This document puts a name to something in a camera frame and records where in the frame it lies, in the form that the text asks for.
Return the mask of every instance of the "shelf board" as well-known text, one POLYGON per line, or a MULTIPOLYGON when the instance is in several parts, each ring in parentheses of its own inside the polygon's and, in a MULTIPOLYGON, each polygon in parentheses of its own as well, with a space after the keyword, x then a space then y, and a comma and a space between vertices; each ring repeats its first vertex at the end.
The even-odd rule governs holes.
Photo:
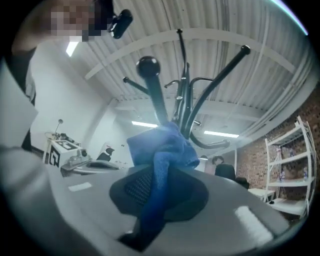
POLYGON ((282 164, 286 164, 286 163, 297 161, 297 160, 299 160, 301 158, 305 158, 307 156, 308 156, 308 152, 303 152, 301 154, 297 154, 297 155, 294 155, 292 157, 288 157, 288 158, 285 158, 285 159, 281 159, 281 160, 278 160, 278 161, 271 162, 269 165, 271 165, 271 166, 273 166, 273 165, 282 165, 282 164))
POLYGON ((306 208, 306 201, 305 200, 289 200, 289 199, 283 199, 283 198, 277 198, 274 199, 274 204, 269 204, 273 209, 283 212, 283 213, 288 213, 288 214, 293 214, 293 215, 302 215, 305 211, 306 208))
POLYGON ((315 177, 311 177, 310 180, 304 180, 303 178, 285 179, 283 182, 276 181, 269 183, 269 187, 304 187, 308 186, 315 180, 315 177))
POLYGON ((285 144, 288 144, 288 143, 294 141, 297 138, 300 138, 301 136, 303 136, 302 127, 301 127, 301 125, 298 125, 295 128, 293 128, 292 130, 288 131, 286 134, 269 142, 267 145, 268 146, 271 146, 271 145, 283 146, 285 144))

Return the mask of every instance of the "ceiling light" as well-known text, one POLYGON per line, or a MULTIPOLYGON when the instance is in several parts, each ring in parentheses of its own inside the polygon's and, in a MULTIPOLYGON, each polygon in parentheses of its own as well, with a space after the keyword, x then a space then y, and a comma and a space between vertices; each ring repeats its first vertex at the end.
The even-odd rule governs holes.
POLYGON ((215 132, 215 131, 208 131, 206 130, 204 134, 209 134, 209 135, 216 135, 216 136, 222 136, 222 137, 230 137, 230 138, 238 138, 239 135, 237 134, 230 134, 230 133, 223 133, 223 132, 215 132))
POLYGON ((65 52, 71 57, 71 55, 74 53, 74 50, 76 49, 79 42, 69 42, 68 47, 66 48, 65 52))
POLYGON ((132 121, 131 123, 133 125, 135 125, 135 126, 145 126, 145 127, 151 127, 151 128, 158 127, 157 124, 146 123, 146 122, 135 122, 135 121, 132 121))
POLYGON ((208 157, 206 155, 202 155, 202 156, 199 157, 199 159, 207 161, 208 157))
POLYGON ((300 20, 297 18, 297 16, 287 7, 281 0, 270 0, 273 2, 275 5, 277 5, 282 11, 284 11, 293 21, 298 25, 298 27, 303 31, 303 33, 307 36, 308 31, 302 25, 300 20))

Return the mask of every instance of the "blue cloth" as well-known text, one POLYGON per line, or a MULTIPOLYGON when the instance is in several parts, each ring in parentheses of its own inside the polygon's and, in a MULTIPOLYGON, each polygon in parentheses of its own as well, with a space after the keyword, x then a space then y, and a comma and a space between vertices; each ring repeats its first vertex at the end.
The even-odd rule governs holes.
POLYGON ((141 211, 142 240, 153 240, 165 225, 168 168, 196 168, 200 163, 195 149, 173 122, 127 139, 133 164, 154 167, 150 196, 141 211))

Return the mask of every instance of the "white desk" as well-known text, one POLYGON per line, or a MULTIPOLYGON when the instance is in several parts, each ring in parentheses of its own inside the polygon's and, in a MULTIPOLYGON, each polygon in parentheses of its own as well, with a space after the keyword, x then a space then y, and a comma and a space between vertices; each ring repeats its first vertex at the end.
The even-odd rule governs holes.
POLYGON ((273 190, 265 190, 265 189, 260 189, 260 188, 250 188, 248 189, 248 191, 252 194, 254 194, 256 197, 260 198, 260 200, 263 200, 265 197, 265 193, 266 196, 269 197, 271 196, 271 200, 274 199, 275 196, 275 192, 273 190))

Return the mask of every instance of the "ceiling beam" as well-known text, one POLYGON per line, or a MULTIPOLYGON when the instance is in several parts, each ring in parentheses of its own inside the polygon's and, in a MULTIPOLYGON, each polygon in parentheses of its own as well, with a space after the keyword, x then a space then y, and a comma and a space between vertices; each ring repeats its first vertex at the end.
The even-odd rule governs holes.
MULTIPOLYGON (((165 98, 164 103, 167 113, 171 113, 174 109, 175 99, 165 98)), ((206 100, 198 113, 210 116, 226 117, 230 114, 235 106, 236 105, 233 103, 206 100)), ((138 113, 155 111, 151 100, 148 98, 120 101, 115 108, 121 111, 137 111, 138 113)), ((265 111, 263 110, 249 106, 238 105, 236 106, 236 110, 233 112, 230 118, 256 122, 264 115, 264 113, 265 111)))
MULTIPOLYGON (((201 40, 217 40, 223 42, 229 42, 236 45, 247 45, 253 51, 260 52, 262 48, 262 44, 260 42, 255 41, 249 37, 246 37, 241 34, 237 34, 230 31, 223 31, 212 28, 185 28, 183 29, 183 38, 185 40, 192 39, 201 39, 201 40)), ((122 47, 120 50, 109 55, 104 61, 97 64, 92 70, 90 70, 85 78, 88 80, 93 77, 96 73, 102 70, 104 67, 107 67, 111 63, 115 62, 123 58, 126 55, 139 51, 141 49, 151 47, 153 45, 159 45, 166 42, 177 41, 178 35, 175 30, 168 30, 160 33, 156 33, 150 36, 146 36, 137 41, 129 43, 128 45, 122 47)), ((287 59, 285 59, 282 55, 272 50, 269 47, 264 47, 263 55, 270 58, 274 62, 278 63, 290 73, 294 73, 296 67, 290 63, 287 59)))

